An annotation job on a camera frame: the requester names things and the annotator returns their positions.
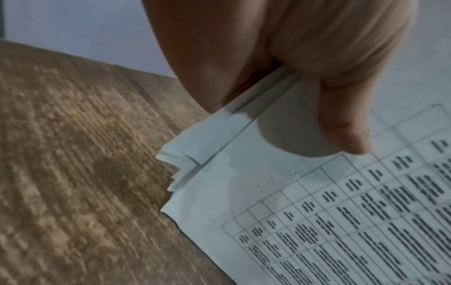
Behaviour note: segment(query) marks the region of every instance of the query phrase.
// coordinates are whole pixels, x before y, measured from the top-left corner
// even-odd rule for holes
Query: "document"
[[[319,83],[282,67],[163,147],[180,170],[162,212],[237,285],[451,284],[444,8],[422,2],[382,80],[371,153],[330,145]]]

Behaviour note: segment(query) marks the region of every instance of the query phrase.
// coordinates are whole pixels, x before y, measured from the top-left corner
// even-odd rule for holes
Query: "table surface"
[[[0,42],[0,284],[228,285],[160,208],[178,80]]]

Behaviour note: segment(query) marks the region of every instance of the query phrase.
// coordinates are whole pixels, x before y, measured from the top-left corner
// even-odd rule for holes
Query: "table grid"
[[[223,229],[276,284],[451,284],[450,114],[432,106],[373,141]]]

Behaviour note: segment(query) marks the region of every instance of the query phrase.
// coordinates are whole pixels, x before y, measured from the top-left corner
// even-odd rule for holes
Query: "white wall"
[[[140,0],[4,0],[6,39],[174,76]]]

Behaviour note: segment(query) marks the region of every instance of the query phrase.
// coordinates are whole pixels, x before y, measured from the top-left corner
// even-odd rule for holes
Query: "paper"
[[[324,140],[318,83],[285,68],[163,148],[180,172],[162,211],[236,284],[451,284],[451,3],[428,3],[382,82],[370,154]]]

